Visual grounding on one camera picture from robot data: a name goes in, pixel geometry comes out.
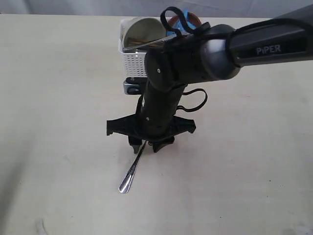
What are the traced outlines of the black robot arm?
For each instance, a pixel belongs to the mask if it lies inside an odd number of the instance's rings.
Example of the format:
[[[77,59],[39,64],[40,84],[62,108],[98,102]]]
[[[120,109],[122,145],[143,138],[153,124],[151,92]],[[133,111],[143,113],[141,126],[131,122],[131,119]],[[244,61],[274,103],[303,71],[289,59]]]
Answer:
[[[107,134],[128,137],[134,153],[143,144],[155,152],[174,142],[181,133],[193,133],[192,119],[176,116],[180,98],[189,84],[228,80],[244,66],[307,61],[313,58],[313,7],[238,29],[226,24],[203,23],[190,28],[183,12],[169,7],[181,24],[173,28],[160,15],[164,28],[173,35],[134,45],[146,51],[145,79],[127,79],[139,95],[134,114],[107,121]]]

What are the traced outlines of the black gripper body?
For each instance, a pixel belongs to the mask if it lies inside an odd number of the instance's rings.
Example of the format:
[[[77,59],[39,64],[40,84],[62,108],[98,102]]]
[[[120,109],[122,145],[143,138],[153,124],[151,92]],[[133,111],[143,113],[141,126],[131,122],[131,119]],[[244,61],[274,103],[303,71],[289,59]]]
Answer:
[[[194,120],[173,116],[165,130],[157,127],[150,133],[139,126],[137,116],[132,114],[115,120],[107,120],[106,134],[109,136],[118,133],[145,141],[161,142],[184,132],[192,134],[195,129]]]

